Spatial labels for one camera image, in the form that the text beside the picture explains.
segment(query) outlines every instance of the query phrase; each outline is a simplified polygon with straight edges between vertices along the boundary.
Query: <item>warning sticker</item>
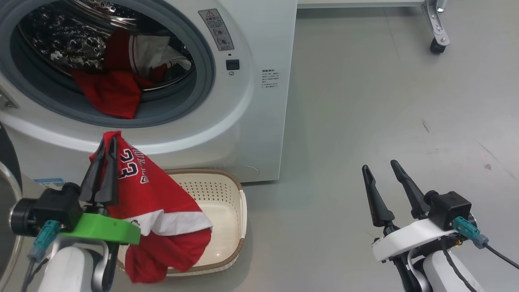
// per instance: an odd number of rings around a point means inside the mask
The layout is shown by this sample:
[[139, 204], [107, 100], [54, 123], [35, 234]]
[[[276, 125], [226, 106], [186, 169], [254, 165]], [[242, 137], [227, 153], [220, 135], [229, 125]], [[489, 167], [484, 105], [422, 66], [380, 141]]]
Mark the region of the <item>warning sticker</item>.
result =
[[65, 185], [65, 181], [61, 178], [47, 178], [47, 179], [35, 179], [35, 182], [39, 183], [45, 189], [61, 190]]
[[275, 69], [265, 69], [261, 72], [261, 88], [278, 87], [279, 72]]
[[230, 38], [220, 13], [216, 9], [201, 10], [198, 12], [213, 35], [216, 46], [220, 51], [234, 50], [233, 40]]

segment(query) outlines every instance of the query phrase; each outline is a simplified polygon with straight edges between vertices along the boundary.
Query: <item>brown basket rim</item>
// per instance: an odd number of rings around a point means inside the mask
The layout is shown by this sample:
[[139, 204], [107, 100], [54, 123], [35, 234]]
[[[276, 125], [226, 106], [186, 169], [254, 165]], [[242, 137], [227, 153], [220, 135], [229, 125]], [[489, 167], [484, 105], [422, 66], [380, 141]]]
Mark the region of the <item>brown basket rim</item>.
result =
[[[222, 176], [225, 176], [225, 177], [228, 177], [229, 179], [231, 179], [235, 184], [236, 186], [238, 187], [238, 190], [240, 191], [243, 191], [243, 187], [240, 183], [240, 181], [234, 177], [233, 175], [223, 171], [223, 170], [219, 170], [219, 169], [212, 169], [212, 168], [183, 168], [183, 169], [169, 169], [169, 170], [164, 170], [168, 175], [181, 175], [181, 174], [213, 174], [213, 175], [222, 175]], [[212, 263], [212, 264], [206, 264], [206, 265], [203, 265], [203, 266], [198, 266], [198, 267], [193, 267], [191, 270], [189, 270], [188, 272], [180, 272], [176, 269], [168, 269], [168, 274], [183, 274], [183, 273], [191, 273], [191, 272], [200, 272], [200, 271], [207, 271], [207, 270], [212, 270], [212, 269], [218, 269], [218, 268], [221, 268], [221, 267], [224, 267], [226, 265], [228, 265], [229, 263], [231, 263], [233, 260], [235, 260], [238, 255], [240, 254], [242, 248], [243, 248], [243, 244], [245, 243], [245, 238], [240, 238], [240, 241], [238, 242], [238, 246], [236, 247], [235, 251], [233, 252], [232, 255], [230, 255], [228, 258], [226, 258], [225, 260], [221, 261], [221, 262], [217, 262], [217, 263]], [[123, 265], [123, 263], [117, 259], [117, 263], [116, 263], [117, 267], [121, 270], [125, 270], [125, 267]]]

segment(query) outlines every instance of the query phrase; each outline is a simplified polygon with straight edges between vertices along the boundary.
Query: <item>laundry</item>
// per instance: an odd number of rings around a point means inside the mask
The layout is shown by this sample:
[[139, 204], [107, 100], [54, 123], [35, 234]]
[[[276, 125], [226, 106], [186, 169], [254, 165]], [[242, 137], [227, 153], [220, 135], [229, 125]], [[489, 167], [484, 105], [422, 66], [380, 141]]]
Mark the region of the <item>laundry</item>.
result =
[[189, 271], [211, 240], [211, 221], [182, 187], [128, 144], [120, 131], [106, 132], [105, 145], [113, 137], [121, 175], [118, 204], [107, 209], [111, 217], [141, 228], [140, 244], [130, 245], [126, 252], [126, 273], [134, 283], [155, 283], [166, 278], [168, 267]]
[[116, 30], [106, 45], [102, 72], [70, 69], [70, 74], [100, 112], [125, 119], [135, 117], [142, 89], [161, 83], [168, 68], [191, 62], [168, 45], [168, 36], [130, 35]]

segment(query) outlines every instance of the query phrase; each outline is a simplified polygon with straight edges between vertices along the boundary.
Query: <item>floor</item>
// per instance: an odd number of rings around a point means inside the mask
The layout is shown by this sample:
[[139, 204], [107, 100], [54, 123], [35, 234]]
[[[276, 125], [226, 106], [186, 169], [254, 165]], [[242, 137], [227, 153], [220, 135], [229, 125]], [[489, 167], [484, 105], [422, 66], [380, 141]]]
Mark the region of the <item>floor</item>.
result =
[[[391, 159], [424, 192], [470, 200], [490, 243], [519, 260], [518, 9], [516, 0], [451, 1], [441, 17], [452, 44], [441, 56], [429, 53], [415, 8], [299, 11], [282, 175], [246, 186], [236, 264], [156, 285], [118, 273], [112, 291], [401, 292], [396, 268], [371, 253], [382, 230], [361, 176], [368, 164], [396, 224], [411, 223]], [[517, 271], [485, 250], [466, 243], [454, 253], [487, 291], [519, 285]], [[24, 261], [6, 291], [19, 291]]]

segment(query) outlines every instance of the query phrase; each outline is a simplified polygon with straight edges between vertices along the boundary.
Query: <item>beige plastic basket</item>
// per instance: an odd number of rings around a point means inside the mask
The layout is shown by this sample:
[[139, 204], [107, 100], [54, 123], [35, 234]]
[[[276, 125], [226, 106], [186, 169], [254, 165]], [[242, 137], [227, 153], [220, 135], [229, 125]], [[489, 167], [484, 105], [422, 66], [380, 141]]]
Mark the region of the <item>beige plastic basket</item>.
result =
[[[208, 274], [230, 268], [238, 258], [247, 231], [247, 202], [240, 182], [232, 175], [215, 169], [166, 170], [213, 223], [211, 242], [200, 260], [187, 273], [173, 268], [168, 276]], [[127, 246], [121, 246], [117, 266], [124, 270]]]

